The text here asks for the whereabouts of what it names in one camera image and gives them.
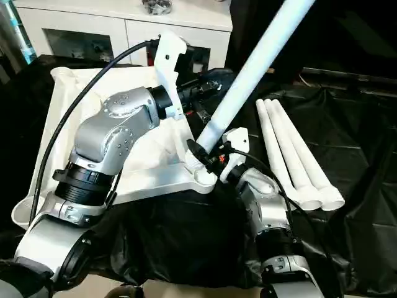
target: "black cable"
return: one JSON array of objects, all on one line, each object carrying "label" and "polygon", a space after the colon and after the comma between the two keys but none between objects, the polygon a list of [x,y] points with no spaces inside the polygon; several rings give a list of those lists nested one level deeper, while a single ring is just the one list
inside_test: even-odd
[{"label": "black cable", "polygon": [[287,206],[287,216],[288,216],[288,221],[290,222],[290,226],[291,226],[291,230],[292,232],[294,232],[293,229],[293,219],[292,219],[292,209],[291,209],[291,205],[290,205],[290,201],[287,199],[287,194],[285,193],[284,187],[282,186],[282,184],[280,183],[280,180],[276,177],[276,175],[273,173],[273,171],[260,159],[256,158],[255,156],[248,154],[246,152],[234,149],[234,148],[230,148],[231,152],[233,153],[237,153],[240,155],[244,155],[254,161],[256,161],[257,163],[259,163],[264,169],[266,169],[269,172],[269,175],[271,176],[271,178],[277,183],[277,185],[280,188],[280,192],[282,197],[284,198],[285,201],[285,205]]},{"label": "black cable", "polygon": [[51,153],[52,147],[55,144],[56,138],[59,136],[63,126],[65,125],[65,123],[68,120],[69,116],[71,115],[72,111],[76,108],[76,106],[80,103],[80,101],[84,98],[84,96],[88,93],[88,91],[93,87],[93,85],[95,85],[98,82],[98,80],[108,70],[110,70],[114,65],[116,65],[117,62],[119,62],[121,59],[125,58],[126,56],[132,54],[133,52],[135,52],[141,48],[145,48],[147,46],[153,46],[153,45],[155,45],[155,43],[158,43],[158,40],[150,40],[150,41],[141,42],[138,45],[135,45],[134,47],[131,47],[128,50],[124,51],[123,53],[119,54],[119,56],[114,58],[107,66],[105,66],[103,69],[101,69],[100,72],[98,72],[98,74],[80,92],[80,94],[76,97],[76,99],[72,102],[72,104],[70,105],[68,110],[65,112],[65,114],[63,115],[62,119],[60,120],[60,123],[56,127],[54,134],[52,135],[52,137],[48,143],[48,146],[47,146],[47,148],[44,152],[44,155],[43,155],[42,163],[40,164],[40,169],[39,169],[38,175],[37,175],[35,193],[33,196],[32,210],[30,211],[29,225],[33,222],[33,219],[36,216],[38,198],[40,196],[40,190],[42,188],[44,170],[45,170],[45,165],[48,161],[48,157],[50,156],[50,153]]},{"label": "black cable", "polygon": [[289,216],[290,216],[291,218],[292,218],[292,211],[291,211],[291,206],[290,206],[290,204],[291,204],[292,206],[294,206],[294,207],[297,209],[297,211],[299,211],[299,213],[301,213],[301,215],[303,215],[303,217],[305,218],[305,220],[308,222],[310,228],[312,229],[313,234],[314,234],[314,237],[317,239],[317,241],[319,242],[319,244],[320,244],[322,250],[324,251],[324,254],[325,254],[325,256],[326,256],[326,259],[328,260],[330,266],[332,267],[332,270],[334,271],[334,275],[335,275],[335,278],[336,278],[337,287],[338,287],[338,290],[339,290],[339,296],[340,296],[340,298],[343,298],[343,297],[344,297],[344,296],[343,296],[343,291],[342,291],[342,289],[341,289],[341,284],[340,284],[339,279],[338,279],[338,277],[337,277],[337,270],[336,270],[335,265],[334,265],[334,262],[333,262],[333,260],[332,260],[332,256],[331,256],[330,252],[328,251],[328,249],[326,248],[326,246],[325,246],[325,244],[324,244],[324,242],[323,242],[322,237],[320,236],[319,232],[317,231],[317,228],[316,228],[316,226],[314,225],[313,219],[311,219],[311,217],[307,214],[307,212],[305,212],[296,202],[294,202],[293,200],[291,200],[291,199],[287,196],[287,194],[285,193],[285,189],[284,189],[284,187],[282,186],[280,180],[276,177],[276,175],[273,173],[273,171],[272,171],[262,160],[256,158],[256,157],[253,156],[253,155],[250,155],[250,154],[245,153],[245,152],[240,151],[240,150],[236,150],[236,149],[234,149],[234,148],[231,148],[230,150],[231,150],[231,152],[233,152],[233,153],[237,153],[237,154],[244,155],[244,156],[246,156],[246,157],[248,157],[248,158],[250,158],[250,159],[256,161],[257,163],[259,163],[263,168],[265,168],[265,169],[270,173],[271,178],[279,185],[280,193],[281,193],[281,195],[283,196],[283,198],[285,199],[285,204],[287,205],[288,214],[289,214]]}]

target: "white plastic pipe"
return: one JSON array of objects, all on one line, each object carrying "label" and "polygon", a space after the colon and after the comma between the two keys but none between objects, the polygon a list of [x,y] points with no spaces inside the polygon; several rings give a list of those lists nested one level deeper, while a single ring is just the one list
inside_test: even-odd
[{"label": "white plastic pipe", "polygon": [[256,101],[258,110],[259,121],[261,122],[263,139],[265,140],[267,157],[269,158],[270,168],[276,177],[280,180],[284,187],[287,196],[299,203],[300,198],[297,190],[292,186],[290,175],[288,174],[287,167],[285,166],[283,156],[280,151],[279,144],[275,137],[273,126],[270,123],[269,115],[266,111],[266,106],[262,99]]},{"label": "white plastic pipe", "polygon": [[280,116],[276,113],[275,106],[270,99],[265,100],[267,113],[272,123],[281,152],[290,172],[293,185],[299,195],[299,204],[303,210],[315,210],[321,207],[321,194],[312,185],[302,162],[285,130]]},{"label": "white plastic pipe", "polygon": [[[315,1],[284,1],[225,98],[216,109],[211,121],[199,136],[197,142],[207,152],[211,152]],[[202,167],[192,157],[191,152],[188,151],[187,163],[192,167]]]},{"label": "white plastic pipe", "polygon": [[313,183],[313,186],[318,189],[321,194],[322,209],[324,211],[336,210],[345,204],[342,194],[334,187],[328,180],[323,169],[321,169],[316,158],[311,154],[310,149],[306,146],[298,130],[295,128],[291,119],[284,111],[281,103],[278,100],[273,101],[276,112],[281,117],[284,127],[287,129],[288,136],[292,141],[298,156],[305,167],[305,170]]}]

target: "cabinet door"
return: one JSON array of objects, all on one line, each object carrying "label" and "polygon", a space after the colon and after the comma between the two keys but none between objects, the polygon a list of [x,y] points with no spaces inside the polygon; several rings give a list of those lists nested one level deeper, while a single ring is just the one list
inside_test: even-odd
[{"label": "cabinet door", "polygon": [[[158,38],[165,30],[173,31],[189,45],[201,48],[209,53],[208,69],[224,67],[230,39],[230,32],[198,29],[176,25],[165,25],[136,20],[126,20],[128,44],[136,45],[144,40]],[[137,65],[148,65],[146,50],[141,49],[131,55],[131,62]]]},{"label": "cabinet door", "polygon": [[37,56],[109,61],[128,48],[123,19],[29,8],[18,13]]}]

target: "floor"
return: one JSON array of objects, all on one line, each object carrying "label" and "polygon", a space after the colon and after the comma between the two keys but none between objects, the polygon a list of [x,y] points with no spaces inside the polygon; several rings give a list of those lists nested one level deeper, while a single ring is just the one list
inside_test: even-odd
[{"label": "floor", "polygon": [[[90,275],[80,286],[68,292],[59,292],[54,298],[103,298],[120,284],[118,281]],[[257,298],[260,293],[260,289],[242,290],[234,287],[207,289],[159,281],[146,281],[143,290],[145,298]]]}]

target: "black plastic sheet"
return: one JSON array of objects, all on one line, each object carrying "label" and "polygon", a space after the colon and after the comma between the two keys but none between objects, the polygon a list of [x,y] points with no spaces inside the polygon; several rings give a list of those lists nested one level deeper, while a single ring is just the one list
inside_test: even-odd
[{"label": "black plastic sheet", "polygon": [[[5,111],[18,111],[5,131],[7,187],[1,212],[0,252],[6,257],[15,243],[6,238],[20,230],[9,214],[29,188],[57,66],[102,67],[84,60],[42,56],[5,88]],[[278,98],[310,146],[331,182],[346,199],[335,212],[310,212],[332,253],[339,278],[351,294],[397,295],[397,134],[396,101],[360,93],[262,84],[231,127],[247,127],[250,153],[266,161],[254,101]],[[209,100],[213,112],[218,102]],[[197,136],[203,125],[189,116]],[[308,261],[327,294],[335,288],[332,272],[317,239],[302,216],[294,215]],[[96,227],[102,242],[92,272],[141,284],[160,279],[197,286],[260,285],[259,262],[244,207],[234,190],[217,184],[204,196],[193,191],[114,206]]]}]

